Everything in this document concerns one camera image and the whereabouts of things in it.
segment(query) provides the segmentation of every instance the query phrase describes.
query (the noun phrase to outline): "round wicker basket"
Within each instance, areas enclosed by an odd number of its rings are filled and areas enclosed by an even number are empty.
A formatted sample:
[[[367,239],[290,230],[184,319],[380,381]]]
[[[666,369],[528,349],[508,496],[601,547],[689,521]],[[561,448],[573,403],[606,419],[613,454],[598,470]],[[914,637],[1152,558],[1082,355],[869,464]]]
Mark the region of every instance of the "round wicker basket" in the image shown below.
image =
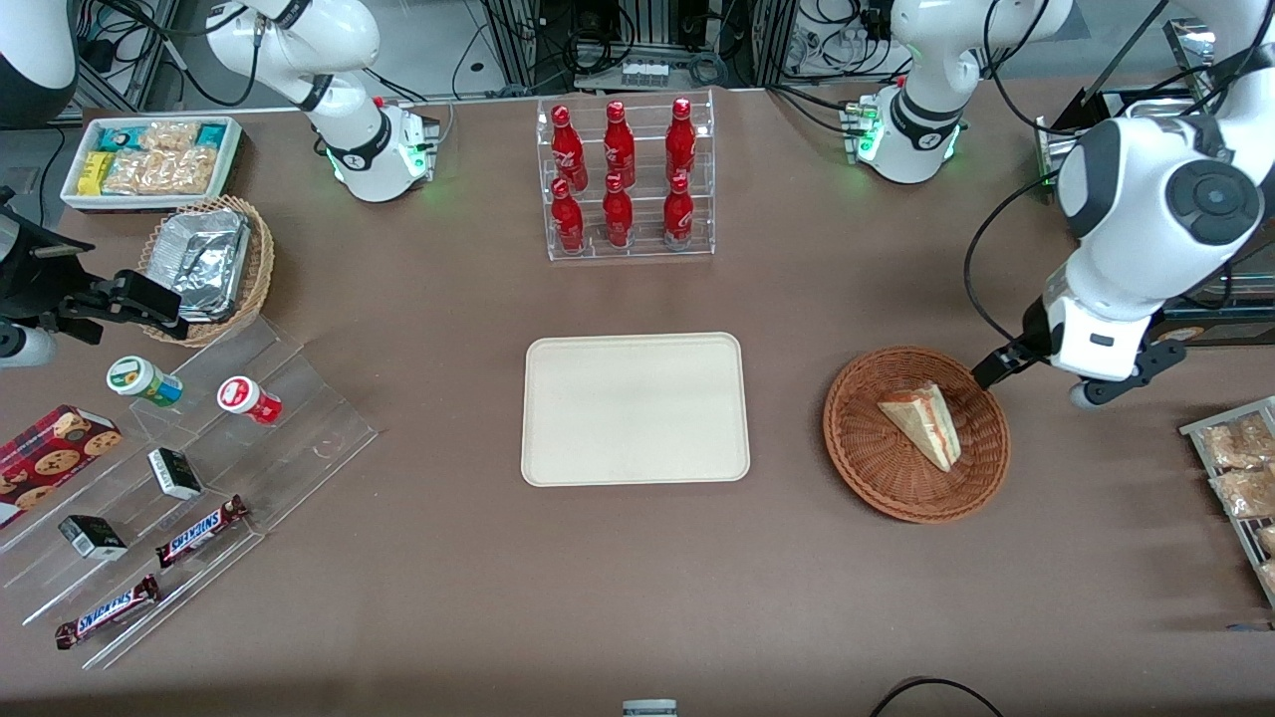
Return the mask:
[[[935,381],[960,438],[950,473],[929,462],[877,408],[891,390]],[[943,523],[978,510],[1000,490],[1010,464],[1010,429],[1000,404],[956,360],[918,346],[894,346],[850,361],[824,403],[824,440],[847,484],[877,510],[914,523]]]
[[[213,209],[233,209],[252,222],[252,235],[249,239],[247,256],[244,259],[244,276],[240,278],[238,293],[235,297],[235,314],[219,324],[190,324],[190,333],[182,341],[164,336],[153,328],[142,327],[142,330],[147,332],[147,336],[150,338],[167,343],[180,343],[191,348],[203,348],[235,327],[250,323],[260,313],[261,305],[265,304],[265,296],[270,291],[270,272],[274,269],[274,239],[270,236],[270,227],[265,226],[261,214],[251,204],[237,196],[218,196],[182,207],[171,216],[210,212]],[[150,240],[147,241],[145,248],[142,250],[142,259],[138,260],[138,270],[142,273],[145,273],[147,265],[150,263],[150,251],[154,250],[159,226],[150,232]]]

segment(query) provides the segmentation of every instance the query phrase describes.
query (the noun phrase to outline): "brown table surface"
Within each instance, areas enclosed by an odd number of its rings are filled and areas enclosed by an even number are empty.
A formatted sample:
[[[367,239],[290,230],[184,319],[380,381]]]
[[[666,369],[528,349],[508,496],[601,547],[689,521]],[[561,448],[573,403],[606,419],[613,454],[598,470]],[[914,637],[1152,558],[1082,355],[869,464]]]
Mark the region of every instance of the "brown table surface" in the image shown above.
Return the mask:
[[[1011,84],[1029,112],[1075,87]],[[956,157],[896,186],[766,93],[714,97],[718,254],[657,265],[547,262],[534,101],[460,107],[437,181],[384,205],[333,181],[302,115],[241,116],[236,190],[278,244],[266,314],[384,434],[107,671],[82,672],[0,595],[0,713],[597,717],[672,697],[687,717],[841,717],[913,675],[1007,714],[1272,713],[1275,635],[1224,632],[1269,611],[1176,430],[1275,393],[1271,355],[1193,352],[1091,415],[1071,376],[1033,369],[996,388],[1014,453],[984,510],[877,514],[825,454],[824,394],[871,348],[974,362],[1001,344],[960,265],[1031,176],[1029,131],[984,87]],[[68,211],[61,231],[110,273],[156,221]],[[991,310],[1015,324],[1071,248],[1056,207],[1012,207],[975,267]],[[533,341],[699,330],[743,346],[742,481],[523,481]],[[131,327],[60,344],[0,376],[0,435],[61,402],[121,413],[113,358],[187,355]]]

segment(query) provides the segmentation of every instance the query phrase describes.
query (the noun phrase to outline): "sandwich wedge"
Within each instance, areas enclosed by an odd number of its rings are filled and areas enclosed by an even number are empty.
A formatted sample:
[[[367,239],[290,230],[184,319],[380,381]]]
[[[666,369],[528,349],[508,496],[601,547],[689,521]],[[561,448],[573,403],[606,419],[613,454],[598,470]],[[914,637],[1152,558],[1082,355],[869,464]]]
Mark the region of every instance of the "sandwich wedge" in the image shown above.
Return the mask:
[[[938,469],[951,471],[960,459],[960,438],[947,402],[933,381],[918,389],[890,392],[877,407]]]

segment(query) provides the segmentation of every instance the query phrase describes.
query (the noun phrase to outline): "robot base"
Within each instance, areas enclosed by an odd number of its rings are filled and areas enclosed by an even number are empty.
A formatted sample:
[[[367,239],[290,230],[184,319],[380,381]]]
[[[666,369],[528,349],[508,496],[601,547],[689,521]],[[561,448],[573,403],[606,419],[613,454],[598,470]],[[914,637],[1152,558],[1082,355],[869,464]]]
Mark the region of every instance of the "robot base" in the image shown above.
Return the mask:
[[[898,87],[887,87],[876,94],[864,94],[858,105],[840,112],[843,129],[863,133],[862,137],[845,138],[845,157],[852,165],[872,167],[890,181],[923,182],[935,176],[956,151],[960,126],[952,130],[946,148],[917,149],[890,119],[890,102],[898,92]]]
[[[439,126],[425,125],[419,115],[399,107],[382,107],[390,120],[390,142],[366,170],[342,167],[328,153],[337,179],[363,202],[389,202],[417,182],[433,179],[439,154]]]

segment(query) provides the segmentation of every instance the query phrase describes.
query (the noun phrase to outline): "coca-cola bottle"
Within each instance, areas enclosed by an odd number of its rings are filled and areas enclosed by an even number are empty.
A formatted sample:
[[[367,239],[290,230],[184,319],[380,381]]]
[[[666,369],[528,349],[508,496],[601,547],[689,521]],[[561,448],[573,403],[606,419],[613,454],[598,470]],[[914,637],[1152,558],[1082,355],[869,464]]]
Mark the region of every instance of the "coca-cola bottle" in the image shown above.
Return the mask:
[[[668,156],[668,181],[677,172],[690,176],[695,167],[695,128],[691,125],[691,101],[685,97],[673,100],[673,121],[664,135],[664,152]]]
[[[571,191],[579,194],[589,186],[589,171],[584,168],[584,143],[571,126],[571,112],[557,105],[550,112],[553,119],[553,165]]]
[[[634,203],[625,191],[620,172],[607,175],[607,198],[602,200],[607,216],[607,241],[616,249],[629,249],[634,239]]]
[[[626,188],[638,181],[638,158],[634,151],[634,130],[625,120],[625,103],[607,103],[607,134],[602,139],[607,153],[607,171],[620,172]]]
[[[686,172],[677,172],[669,182],[672,191],[664,199],[664,245],[673,251],[682,251],[691,244],[695,200],[687,191],[690,184]]]
[[[550,190],[553,193],[550,213],[553,214],[553,231],[558,235],[562,251],[567,254],[584,251],[584,214],[571,196],[571,188],[565,179],[553,177]]]

